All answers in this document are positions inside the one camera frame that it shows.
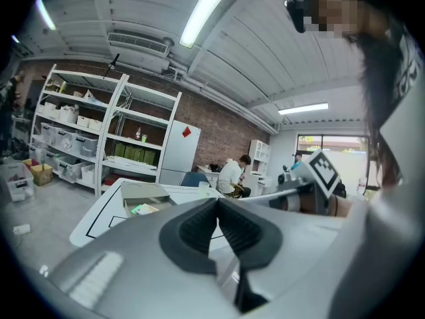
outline blue chair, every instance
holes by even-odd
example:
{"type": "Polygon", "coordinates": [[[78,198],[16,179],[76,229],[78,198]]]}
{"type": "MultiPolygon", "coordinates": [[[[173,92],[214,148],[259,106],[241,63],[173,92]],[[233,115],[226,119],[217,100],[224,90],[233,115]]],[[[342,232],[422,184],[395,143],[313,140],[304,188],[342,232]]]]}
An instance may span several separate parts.
{"type": "Polygon", "coordinates": [[[198,187],[199,182],[209,183],[205,174],[190,171],[190,172],[185,174],[180,185],[182,187],[198,187]]]}

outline ceiling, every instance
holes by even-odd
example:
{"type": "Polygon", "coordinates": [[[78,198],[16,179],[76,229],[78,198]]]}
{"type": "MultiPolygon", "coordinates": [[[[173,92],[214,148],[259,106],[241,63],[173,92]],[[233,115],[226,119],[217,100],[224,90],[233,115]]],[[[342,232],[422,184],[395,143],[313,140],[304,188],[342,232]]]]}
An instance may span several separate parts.
{"type": "Polygon", "coordinates": [[[109,32],[169,37],[172,61],[188,80],[205,84],[197,92],[270,133],[289,124],[363,121],[359,52],[343,39],[297,33],[284,0],[222,0],[191,49],[179,39],[198,0],[43,1],[57,31],[34,8],[17,35],[30,57],[111,61],[109,32]],[[329,110],[278,114],[316,102],[329,110]]]}

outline floor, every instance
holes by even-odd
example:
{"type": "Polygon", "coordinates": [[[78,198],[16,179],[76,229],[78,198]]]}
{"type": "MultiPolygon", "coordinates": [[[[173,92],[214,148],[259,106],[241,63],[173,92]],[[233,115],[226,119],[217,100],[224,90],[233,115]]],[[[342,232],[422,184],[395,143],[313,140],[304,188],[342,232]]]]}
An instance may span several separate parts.
{"type": "Polygon", "coordinates": [[[41,187],[35,186],[32,200],[11,202],[8,192],[1,191],[1,228],[26,266],[52,270],[75,246],[69,236],[96,200],[93,189],[71,184],[54,176],[41,187]],[[29,234],[14,236],[14,226],[28,223],[29,234]]]}

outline air conditioner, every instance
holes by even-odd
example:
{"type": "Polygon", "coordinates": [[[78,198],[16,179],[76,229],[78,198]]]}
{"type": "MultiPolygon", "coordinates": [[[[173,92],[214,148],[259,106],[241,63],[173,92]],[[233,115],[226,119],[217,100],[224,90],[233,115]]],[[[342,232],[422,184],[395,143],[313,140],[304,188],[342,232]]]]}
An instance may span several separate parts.
{"type": "Polygon", "coordinates": [[[168,45],[154,41],[148,38],[126,35],[122,33],[109,33],[108,41],[111,45],[135,49],[146,52],[154,56],[166,58],[170,52],[168,45]]]}
{"type": "Polygon", "coordinates": [[[123,62],[124,64],[144,68],[156,73],[162,73],[162,71],[167,70],[169,66],[168,60],[149,53],[136,51],[134,49],[126,49],[119,46],[111,46],[110,49],[113,56],[116,56],[118,53],[120,54],[118,64],[123,62]]]}

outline red sticker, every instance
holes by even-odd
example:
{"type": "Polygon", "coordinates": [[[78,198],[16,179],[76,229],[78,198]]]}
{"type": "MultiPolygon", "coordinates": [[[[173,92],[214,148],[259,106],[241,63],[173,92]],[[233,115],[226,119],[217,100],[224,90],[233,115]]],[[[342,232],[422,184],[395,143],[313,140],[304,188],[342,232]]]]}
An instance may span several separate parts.
{"type": "Polygon", "coordinates": [[[190,135],[192,133],[191,129],[189,129],[189,127],[187,126],[185,128],[185,131],[183,131],[183,137],[186,138],[188,135],[190,135]]]}

